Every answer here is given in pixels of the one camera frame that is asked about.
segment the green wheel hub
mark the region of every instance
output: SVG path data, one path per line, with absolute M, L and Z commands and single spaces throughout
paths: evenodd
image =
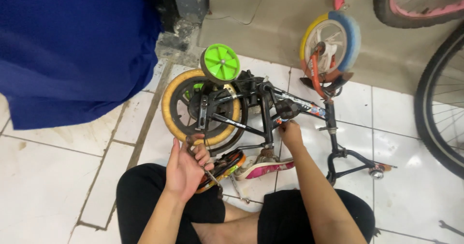
M 240 73 L 239 58 L 227 45 L 210 45 L 203 55 L 202 60 L 206 69 L 202 68 L 202 70 L 207 70 L 220 82 L 231 81 Z

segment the green training wheel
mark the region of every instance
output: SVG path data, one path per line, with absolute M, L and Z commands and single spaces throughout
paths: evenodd
M 212 82 L 225 85 L 240 73 L 240 62 L 235 52 L 227 45 L 214 44 L 206 48 L 200 57 L 201 70 Z

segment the yellow tire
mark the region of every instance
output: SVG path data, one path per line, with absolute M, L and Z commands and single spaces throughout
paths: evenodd
M 182 74 L 179 74 L 174 80 L 172 80 L 169 85 L 167 86 L 166 90 L 164 91 L 163 94 L 163 99 L 161 101 L 161 112 L 163 113 L 163 119 L 164 122 L 169 129 L 169 131 L 178 139 L 183 142 L 185 142 L 185 137 L 187 136 L 185 133 L 183 133 L 177 126 L 175 125 L 172 117 L 171 117 L 171 111 L 169 109 L 169 105 L 171 103 L 171 98 L 172 94 L 176 90 L 176 88 L 183 83 L 185 80 L 190 79 L 192 77 L 198 77 L 198 76 L 205 76 L 203 71 L 201 69 L 193 69 L 189 70 L 186 72 L 183 72 Z M 232 120 L 238 121 L 240 117 L 240 103 L 238 99 L 233 100 L 233 113 L 232 113 Z M 217 136 L 208 138 L 206 140 L 206 146 L 213 146 L 221 141 L 227 139 L 230 134 L 232 134 L 233 130 L 235 129 L 234 126 L 229 125 L 223 132 L 218 134 Z M 194 145 L 198 145 L 200 143 L 203 143 L 203 140 L 197 140 Z

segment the black pants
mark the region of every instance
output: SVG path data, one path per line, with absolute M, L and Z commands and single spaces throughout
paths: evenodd
M 119 231 L 123 244 L 136 244 L 166 183 L 166 168 L 143 164 L 124 173 L 116 191 Z M 177 234 L 178 244 L 199 244 L 191 222 L 222 223 L 225 207 L 217 199 L 218 187 L 195 194 L 186 204 Z M 369 243 L 375 229 L 374 213 L 357 196 L 336 190 Z M 314 243 L 310 222 L 299 190 L 266 194 L 258 220 L 258 244 Z

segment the training wheel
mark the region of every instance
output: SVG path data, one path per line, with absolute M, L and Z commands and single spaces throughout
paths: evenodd
M 227 45 L 210 45 L 200 57 L 201 70 L 212 82 L 225 85 L 232 82 L 240 73 L 240 61 Z
M 300 45 L 300 65 L 310 79 L 310 56 L 322 42 L 326 49 L 317 62 L 319 80 L 330 83 L 355 63 L 361 46 L 359 26 L 341 11 L 330 11 L 310 24 Z

